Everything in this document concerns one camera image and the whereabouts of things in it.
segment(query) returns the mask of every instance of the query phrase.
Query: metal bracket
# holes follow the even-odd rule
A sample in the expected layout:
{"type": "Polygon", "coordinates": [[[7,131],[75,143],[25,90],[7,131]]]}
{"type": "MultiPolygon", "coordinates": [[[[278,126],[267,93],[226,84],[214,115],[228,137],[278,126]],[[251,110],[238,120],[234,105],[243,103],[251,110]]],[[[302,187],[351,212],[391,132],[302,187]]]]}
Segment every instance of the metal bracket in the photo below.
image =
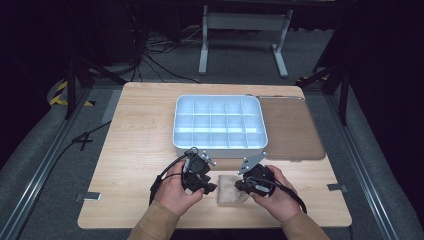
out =
{"type": "Polygon", "coordinates": [[[237,171],[237,174],[242,175],[243,173],[250,171],[250,169],[255,167],[266,156],[268,156],[268,153],[262,152],[261,154],[255,156],[245,157],[243,159],[243,163],[241,164],[240,169],[237,171]]]}
{"type": "Polygon", "coordinates": [[[75,201],[77,202],[99,201],[101,197],[102,197],[102,194],[98,192],[78,193],[78,195],[75,197],[75,201]]]}
{"type": "Polygon", "coordinates": [[[327,184],[328,191],[340,190],[341,192],[347,192],[347,187],[345,185],[340,185],[339,183],[327,184]]]}

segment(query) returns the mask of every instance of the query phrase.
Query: yellow tape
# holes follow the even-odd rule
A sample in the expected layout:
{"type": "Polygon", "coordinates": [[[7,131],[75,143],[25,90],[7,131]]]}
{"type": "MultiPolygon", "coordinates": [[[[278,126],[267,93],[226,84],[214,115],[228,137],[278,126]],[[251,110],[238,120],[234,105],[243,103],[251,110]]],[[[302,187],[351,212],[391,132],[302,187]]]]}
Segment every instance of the yellow tape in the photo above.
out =
{"type": "MultiPolygon", "coordinates": [[[[56,90],[56,93],[54,94],[52,100],[50,100],[50,105],[64,105],[67,106],[68,105],[68,101],[67,100],[60,100],[60,95],[62,95],[63,90],[68,86],[68,82],[66,80],[63,80],[63,82],[59,85],[59,87],[56,90]]],[[[96,105],[95,101],[86,101],[84,103],[84,106],[86,107],[94,107],[94,105],[96,105]]]]}

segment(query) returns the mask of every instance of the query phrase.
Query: gray floor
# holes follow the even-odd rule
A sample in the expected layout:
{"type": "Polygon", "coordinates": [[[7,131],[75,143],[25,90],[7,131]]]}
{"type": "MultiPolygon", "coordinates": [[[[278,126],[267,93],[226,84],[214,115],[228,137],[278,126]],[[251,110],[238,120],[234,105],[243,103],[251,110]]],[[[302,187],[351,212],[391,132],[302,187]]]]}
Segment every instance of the gray floor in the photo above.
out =
{"type": "MultiPolygon", "coordinates": [[[[278,75],[270,45],[276,35],[273,33],[234,33],[218,32],[210,39],[208,72],[205,76],[197,74],[200,57],[200,44],[192,42],[166,54],[152,57],[166,69],[180,76],[195,78],[202,83],[269,84],[293,85],[297,78],[312,74],[312,68],[331,31],[289,32],[283,47],[283,57],[289,72],[287,79],[278,75]]],[[[187,82],[165,72],[146,59],[140,66],[140,75],[134,81],[187,82]]],[[[123,77],[131,79],[132,73],[123,77]]],[[[72,139],[100,126],[111,118],[121,86],[107,79],[98,79],[87,100],[95,101],[94,107],[82,107],[77,113],[69,132],[64,136],[64,149],[72,139]]],[[[389,239],[379,226],[378,214],[370,207],[369,195],[356,172],[352,147],[346,144],[338,119],[333,116],[331,102],[335,96],[323,96],[320,92],[305,89],[307,103],[322,137],[326,151],[340,184],[348,189],[344,193],[352,215],[353,223],[349,228],[325,228],[332,239],[389,239]]],[[[47,99],[55,92],[52,88],[47,99]]],[[[66,107],[54,105],[52,110],[28,134],[9,162],[0,172],[0,226],[4,226],[18,203],[23,191],[35,173],[38,165],[49,150],[63,123],[66,107]]],[[[376,142],[366,118],[358,106],[354,93],[350,92],[348,103],[348,131],[354,140],[361,161],[375,187],[380,202],[384,206],[393,232],[398,239],[424,239],[423,231],[396,180],[393,178],[384,155],[376,142]]],[[[77,225],[82,206],[76,202],[78,193],[87,191],[99,154],[106,137],[108,126],[90,134],[92,143],[84,151],[81,144],[74,144],[59,159],[42,189],[37,204],[22,231],[20,239],[126,239],[130,229],[121,230],[84,230],[77,225]]],[[[251,231],[177,231],[173,239],[264,239],[280,236],[279,230],[251,231]]]]}

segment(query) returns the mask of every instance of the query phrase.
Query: wooden tabletop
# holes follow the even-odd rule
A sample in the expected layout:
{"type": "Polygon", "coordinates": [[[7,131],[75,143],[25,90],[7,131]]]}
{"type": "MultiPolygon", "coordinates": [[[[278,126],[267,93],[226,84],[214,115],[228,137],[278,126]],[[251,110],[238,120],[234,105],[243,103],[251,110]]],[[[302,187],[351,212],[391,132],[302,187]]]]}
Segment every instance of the wooden tabletop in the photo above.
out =
{"type": "MultiPolygon", "coordinates": [[[[150,187],[178,156],[172,142],[175,104],[184,94],[252,94],[304,97],[294,86],[127,83],[115,111],[89,192],[99,201],[85,201],[78,225],[85,229],[132,228],[148,208],[150,187]]],[[[240,161],[214,159],[208,175],[217,184],[222,174],[237,175],[240,161]]],[[[282,169],[322,227],[345,227],[352,222],[328,157],[313,161],[262,160],[282,169]]],[[[178,228],[273,228],[279,223],[251,198],[237,207],[219,207],[217,193],[204,195],[181,217],[178,228]]]]}

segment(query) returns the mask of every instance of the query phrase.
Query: person's right hand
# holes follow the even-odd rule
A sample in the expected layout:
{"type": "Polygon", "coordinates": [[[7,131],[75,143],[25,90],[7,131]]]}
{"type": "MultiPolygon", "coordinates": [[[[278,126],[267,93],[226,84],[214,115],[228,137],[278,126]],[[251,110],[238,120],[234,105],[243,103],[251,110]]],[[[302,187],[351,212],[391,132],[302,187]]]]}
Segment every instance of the person's right hand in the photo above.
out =
{"type": "MultiPolygon", "coordinates": [[[[267,165],[266,167],[268,167],[271,172],[274,173],[275,179],[277,179],[284,186],[292,189],[297,194],[293,185],[286,179],[286,177],[284,177],[279,168],[272,165],[267,165]]],[[[262,197],[253,192],[250,193],[250,196],[257,204],[268,210],[268,212],[280,223],[287,221],[297,212],[301,211],[299,204],[278,187],[275,188],[274,193],[270,197],[262,197]]]]}

